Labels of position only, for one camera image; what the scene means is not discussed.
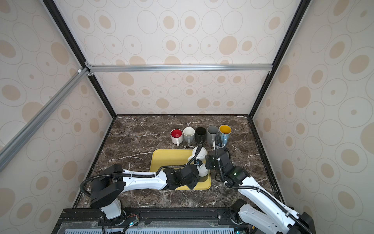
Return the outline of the blue butterfly mug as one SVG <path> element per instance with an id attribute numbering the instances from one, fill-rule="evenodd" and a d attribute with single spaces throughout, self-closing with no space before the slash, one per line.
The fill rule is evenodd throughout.
<path id="1" fill-rule="evenodd" d="M 228 125 L 221 125 L 219 127 L 219 133 L 220 133 L 220 137 L 222 141 L 221 146 L 227 145 L 231 132 L 232 132 L 232 129 Z"/>

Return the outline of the tall grey mug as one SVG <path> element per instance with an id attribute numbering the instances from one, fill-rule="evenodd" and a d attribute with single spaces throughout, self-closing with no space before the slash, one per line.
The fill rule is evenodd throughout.
<path id="1" fill-rule="evenodd" d="M 219 133 L 219 128 L 216 127 L 216 126 L 209 126 L 207 129 L 206 129 L 206 141 L 213 145 L 214 144 L 214 141 L 215 141 L 215 137 L 216 135 Z"/>

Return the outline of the small grey mug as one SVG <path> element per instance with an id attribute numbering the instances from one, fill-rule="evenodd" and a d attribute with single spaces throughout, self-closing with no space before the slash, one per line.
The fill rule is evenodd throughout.
<path id="1" fill-rule="evenodd" d="M 183 129 L 183 139 L 187 144 L 191 144 L 195 139 L 195 129 L 186 127 Z"/>

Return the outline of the black mug white bottom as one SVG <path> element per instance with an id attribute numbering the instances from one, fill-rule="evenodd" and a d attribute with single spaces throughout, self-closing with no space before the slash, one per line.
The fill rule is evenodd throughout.
<path id="1" fill-rule="evenodd" d="M 200 177 L 205 177 L 209 173 L 209 170 L 206 168 L 206 165 L 204 163 L 202 165 L 198 166 L 197 169 L 198 169 L 198 173 L 199 173 L 198 176 L 200 176 Z"/>

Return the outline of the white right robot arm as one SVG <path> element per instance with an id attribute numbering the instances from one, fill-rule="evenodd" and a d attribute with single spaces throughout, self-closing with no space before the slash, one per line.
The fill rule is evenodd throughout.
<path id="1" fill-rule="evenodd" d="M 265 234 L 315 234 L 315 224 L 306 212 L 299 214 L 266 191 L 249 172 L 235 166 L 226 148 L 206 156 L 206 168 L 215 170 L 223 184 L 257 205 L 260 211 L 243 200 L 234 203 L 234 222 L 248 223 Z"/>

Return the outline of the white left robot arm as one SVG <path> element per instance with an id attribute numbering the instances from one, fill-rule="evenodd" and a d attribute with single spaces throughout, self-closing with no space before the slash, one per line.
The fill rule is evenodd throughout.
<path id="1" fill-rule="evenodd" d="M 99 175 L 84 180 L 81 191 L 90 198 L 90 207 L 100 209 L 107 219 L 123 215 L 118 196 L 132 190 L 175 190 L 182 186 L 193 189 L 199 182 L 199 167 L 163 167 L 157 172 L 134 172 L 115 164 Z"/>

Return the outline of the yellow plastic tray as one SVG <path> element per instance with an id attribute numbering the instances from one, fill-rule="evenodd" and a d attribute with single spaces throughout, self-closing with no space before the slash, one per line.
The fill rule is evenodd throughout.
<path id="1" fill-rule="evenodd" d="M 153 152 L 150 172 L 156 172 L 161 166 L 182 165 L 188 162 L 193 155 L 193 150 L 182 149 L 158 149 Z M 210 172 L 205 177 L 200 177 L 194 190 L 208 190 L 211 187 Z"/>

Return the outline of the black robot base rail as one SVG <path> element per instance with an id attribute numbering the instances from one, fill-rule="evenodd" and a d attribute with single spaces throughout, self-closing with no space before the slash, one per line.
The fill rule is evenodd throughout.
<path id="1" fill-rule="evenodd" d="M 99 209 L 64 209 L 54 234 L 260 234 L 235 223 L 228 208 L 126 208 L 107 219 Z"/>

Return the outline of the aluminium rail back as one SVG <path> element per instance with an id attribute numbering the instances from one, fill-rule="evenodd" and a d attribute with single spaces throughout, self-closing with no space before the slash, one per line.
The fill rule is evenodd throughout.
<path id="1" fill-rule="evenodd" d="M 92 72 L 271 71 L 271 64 L 89 65 Z"/>

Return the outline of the aluminium rail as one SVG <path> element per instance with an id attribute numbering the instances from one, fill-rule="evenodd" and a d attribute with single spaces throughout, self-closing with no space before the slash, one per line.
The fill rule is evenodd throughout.
<path id="1" fill-rule="evenodd" d="M 68 82 L 44 105 L 40 111 L 9 141 L 1 150 L 1 170 L 4 170 L 14 156 L 30 140 L 35 132 L 53 114 L 77 84 L 88 76 L 88 68 L 81 68 Z"/>
<path id="2" fill-rule="evenodd" d="M 92 72 L 271 71 L 271 64 L 89 65 Z"/>

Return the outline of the black corner frame post right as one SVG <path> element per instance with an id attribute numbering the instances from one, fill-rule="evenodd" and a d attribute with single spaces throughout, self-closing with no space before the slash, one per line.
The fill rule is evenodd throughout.
<path id="1" fill-rule="evenodd" d="M 285 34 L 285 37 L 282 41 L 282 43 L 280 44 L 280 47 L 278 49 L 278 52 L 275 56 L 275 59 L 272 63 L 273 67 L 272 67 L 272 70 L 270 71 L 270 73 L 266 76 L 265 80 L 264 80 L 264 83 L 262 84 L 262 87 L 257 95 L 257 98 L 254 102 L 254 105 L 251 109 L 251 112 L 249 113 L 249 120 L 252 120 L 263 100 L 263 97 L 265 96 L 267 90 L 268 90 L 268 87 L 270 86 L 274 76 L 275 76 L 275 73 L 277 72 L 278 70 L 278 67 L 309 7 L 311 3 L 311 0 L 302 0 L 300 1 L 300 4 L 296 10 L 296 13 L 295 15 L 293 16 L 292 20 L 291 20 L 291 23 L 286 31 L 286 34 Z"/>

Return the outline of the black corner frame post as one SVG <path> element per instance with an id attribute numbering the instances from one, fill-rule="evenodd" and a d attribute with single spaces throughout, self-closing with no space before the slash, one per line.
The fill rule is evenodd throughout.
<path id="1" fill-rule="evenodd" d="M 265 96 L 267 90 L 268 90 L 268 87 L 270 86 L 274 76 L 275 76 L 275 73 L 277 72 L 278 70 L 278 67 L 309 7 L 311 3 L 311 0 L 302 0 L 300 1 L 300 4 L 296 10 L 296 13 L 295 15 L 293 16 L 292 20 L 291 20 L 291 23 L 286 31 L 286 34 L 285 34 L 285 37 L 282 41 L 282 43 L 280 44 L 280 47 L 278 49 L 278 52 L 275 56 L 275 59 L 272 63 L 273 67 L 272 67 L 272 70 L 270 71 L 270 73 L 266 76 L 265 80 L 264 80 L 264 83 L 262 84 L 262 87 L 257 95 L 257 98 L 254 102 L 254 105 L 251 109 L 251 112 L 249 113 L 249 120 L 252 120 L 263 100 L 263 97 Z"/>
<path id="2" fill-rule="evenodd" d="M 93 85 L 94 89 L 96 90 L 98 96 L 100 97 L 101 101 L 103 102 L 103 104 L 106 107 L 107 111 L 109 112 L 110 116 L 113 119 L 115 119 L 117 117 L 117 114 L 115 113 L 115 111 L 114 111 L 112 105 L 110 104 L 108 98 L 104 94 L 104 91 L 103 91 L 101 85 L 99 84 L 97 78 L 95 77 L 93 72 L 91 72 L 91 70 L 89 69 L 89 67 L 87 65 L 87 60 L 86 60 L 82 50 L 80 49 L 75 37 L 71 33 L 68 25 L 66 24 L 65 20 L 63 19 L 62 14 L 58 10 L 56 3 L 54 1 L 50 1 L 50 0 L 43 0 L 42 2 L 44 3 L 45 7 L 47 8 L 47 11 L 50 13 L 53 21 L 56 23 L 58 29 L 62 33 L 66 42 L 68 43 L 70 49 L 72 50 L 72 52 L 73 52 L 74 56 L 76 57 L 76 59 L 78 60 L 79 64 L 83 68 L 87 68 L 90 71 L 91 74 L 88 76 L 88 78 L 89 78 L 91 84 Z"/>

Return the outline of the black corner frame post left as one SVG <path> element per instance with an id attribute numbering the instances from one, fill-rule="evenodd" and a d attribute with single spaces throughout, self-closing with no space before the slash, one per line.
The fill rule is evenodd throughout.
<path id="1" fill-rule="evenodd" d="M 110 116 L 113 119 L 115 119 L 117 117 L 117 114 L 115 113 L 115 111 L 114 111 L 112 105 L 110 104 L 108 98 L 104 94 L 104 91 L 103 91 L 101 85 L 99 84 L 97 78 L 95 77 L 93 72 L 91 72 L 91 70 L 89 69 L 89 67 L 87 65 L 87 60 L 86 60 L 82 50 L 80 49 L 75 37 L 71 33 L 68 25 L 66 24 L 65 20 L 63 19 L 62 14 L 58 10 L 56 3 L 54 1 L 50 1 L 50 0 L 43 0 L 42 2 L 44 3 L 45 7 L 47 8 L 47 11 L 50 13 L 53 21 L 56 23 L 58 29 L 62 33 L 66 42 L 68 43 L 70 49 L 72 50 L 72 52 L 73 52 L 74 56 L 76 57 L 76 59 L 78 60 L 79 64 L 83 68 L 87 68 L 90 71 L 91 74 L 88 76 L 88 78 L 89 78 L 91 84 L 93 85 L 94 89 L 96 90 L 98 96 L 100 97 L 101 101 L 103 102 L 103 104 L 106 107 L 107 111 L 109 112 Z"/>

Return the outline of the aluminium rail left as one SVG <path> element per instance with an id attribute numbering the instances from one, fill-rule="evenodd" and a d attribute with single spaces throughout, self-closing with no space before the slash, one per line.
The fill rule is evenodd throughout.
<path id="1" fill-rule="evenodd" d="M 40 111 L 9 141 L 1 150 L 1 170 L 4 170 L 14 156 L 30 140 L 35 132 L 53 114 L 77 84 L 88 76 L 88 68 L 81 68 L 68 82 L 44 105 Z"/>

